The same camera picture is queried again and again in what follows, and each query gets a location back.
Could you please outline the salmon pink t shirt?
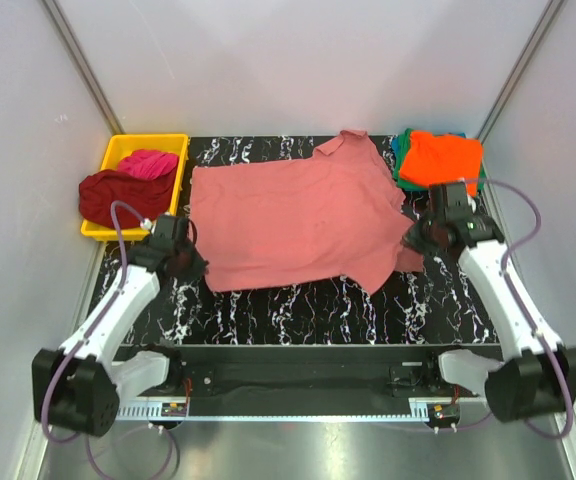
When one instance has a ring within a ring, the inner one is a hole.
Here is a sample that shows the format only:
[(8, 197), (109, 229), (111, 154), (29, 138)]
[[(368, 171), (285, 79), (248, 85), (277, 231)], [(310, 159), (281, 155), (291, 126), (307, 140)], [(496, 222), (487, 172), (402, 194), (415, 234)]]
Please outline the salmon pink t shirt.
[(345, 276), (369, 294), (418, 273), (405, 195), (368, 134), (345, 130), (306, 159), (197, 167), (190, 218), (214, 292)]

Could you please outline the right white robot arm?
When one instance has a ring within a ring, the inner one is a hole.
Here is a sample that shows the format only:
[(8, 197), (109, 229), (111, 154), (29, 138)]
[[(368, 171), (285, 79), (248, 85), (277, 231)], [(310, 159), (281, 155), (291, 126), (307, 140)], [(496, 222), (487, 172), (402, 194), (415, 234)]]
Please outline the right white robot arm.
[(405, 234), (423, 255), (444, 251), (456, 259), (492, 320), (502, 350), (496, 361), (464, 348), (439, 354), (422, 371), (434, 396), (457, 386), (483, 397), (504, 423), (563, 413), (574, 419), (576, 347), (566, 347), (523, 286), (501, 229), (487, 215), (443, 223), (424, 215)]

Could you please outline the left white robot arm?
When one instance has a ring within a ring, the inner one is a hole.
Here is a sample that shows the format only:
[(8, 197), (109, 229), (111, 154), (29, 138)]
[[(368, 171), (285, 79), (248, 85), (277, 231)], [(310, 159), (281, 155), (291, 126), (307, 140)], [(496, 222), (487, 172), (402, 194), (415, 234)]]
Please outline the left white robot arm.
[(148, 236), (123, 250), (120, 271), (86, 321), (57, 349), (42, 348), (32, 360), (34, 416), (49, 440), (54, 427), (101, 437), (119, 409), (143, 392), (171, 396), (182, 388), (181, 359), (169, 347), (148, 347), (120, 365), (113, 359), (165, 283), (193, 282), (206, 267), (188, 239), (159, 242)]

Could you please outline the yellow plastic bin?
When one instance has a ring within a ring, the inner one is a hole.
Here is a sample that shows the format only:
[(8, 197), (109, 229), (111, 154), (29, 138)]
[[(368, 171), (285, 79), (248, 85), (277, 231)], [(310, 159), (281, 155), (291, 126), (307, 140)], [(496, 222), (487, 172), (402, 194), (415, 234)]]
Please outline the yellow plastic bin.
[[(174, 214), (177, 212), (179, 204), (182, 177), (188, 158), (188, 144), (188, 136), (181, 133), (115, 135), (110, 139), (103, 160), (96, 173), (102, 170), (118, 171), (118, 163), (135, 150), (159, 150), (177, 154), (179, 156), (179, 162), (175, 169), (176, 179), (173, 187), (173, 195), (169, 209), (164, 212)], [(122, 235), (125, 240), (140, 240), (146, 235), (146, 231), (140, 227), (140, 223), (142, 220), (148, 218), (142, 217), (133, 207), (125, 202), (114, 201), (111, 204), (111, 217), (114, 226), (113, 229), (93, 224), (82, 217), (83, 221), (80, 233), (85, 237), (101, 242), (115, 241), (119, 235)]]

